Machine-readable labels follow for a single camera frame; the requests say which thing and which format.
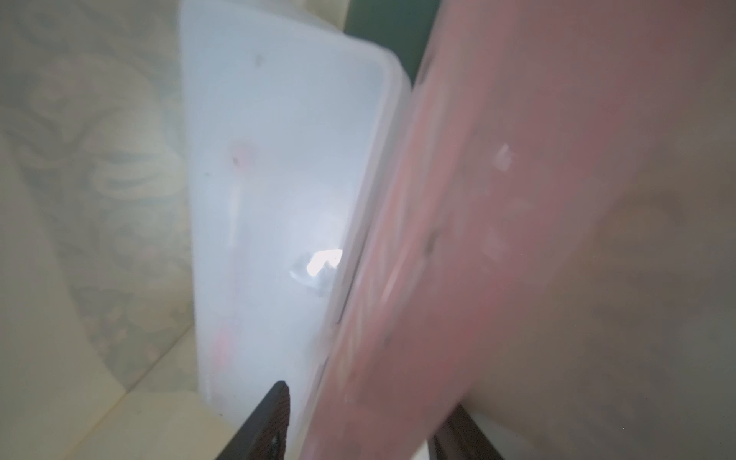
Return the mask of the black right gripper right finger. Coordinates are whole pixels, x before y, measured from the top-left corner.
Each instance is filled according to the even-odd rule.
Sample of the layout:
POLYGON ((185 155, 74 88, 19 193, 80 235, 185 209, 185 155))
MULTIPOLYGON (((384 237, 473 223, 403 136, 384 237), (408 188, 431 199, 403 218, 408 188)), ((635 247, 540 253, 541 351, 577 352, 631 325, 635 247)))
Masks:
POLYGON ((427 440, 430 460, 502 460, 503 457, 463 406, 456 406, 427 440))

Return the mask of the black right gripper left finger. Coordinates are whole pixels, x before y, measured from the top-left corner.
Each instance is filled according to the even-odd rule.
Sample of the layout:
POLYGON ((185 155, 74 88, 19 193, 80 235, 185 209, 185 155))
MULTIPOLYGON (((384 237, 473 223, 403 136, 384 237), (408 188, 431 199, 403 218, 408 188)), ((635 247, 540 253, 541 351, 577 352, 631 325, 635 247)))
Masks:
POLYGON ((284 381, 266 393, 217 460, 284 460, 287 450, 291 395, 284 381))

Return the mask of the translucent pink pencil case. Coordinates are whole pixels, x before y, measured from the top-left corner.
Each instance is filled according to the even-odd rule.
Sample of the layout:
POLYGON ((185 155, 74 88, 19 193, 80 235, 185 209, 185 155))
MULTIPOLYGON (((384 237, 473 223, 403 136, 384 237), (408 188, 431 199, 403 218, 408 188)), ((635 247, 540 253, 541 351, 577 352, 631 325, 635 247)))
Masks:
POLYGON ((303 459, 408 459, 728 50, 731 1, 444 1, 303 459))

